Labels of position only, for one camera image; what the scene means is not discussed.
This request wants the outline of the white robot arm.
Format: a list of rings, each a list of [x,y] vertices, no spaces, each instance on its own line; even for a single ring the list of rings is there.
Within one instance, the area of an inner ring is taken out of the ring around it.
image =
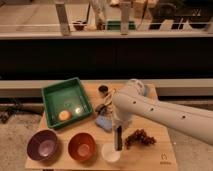
[[[133,114],[175,129],[213,146],[213,111],[153,100],[138,79],[128,80],[113,97],[113,117],[126,128]]]

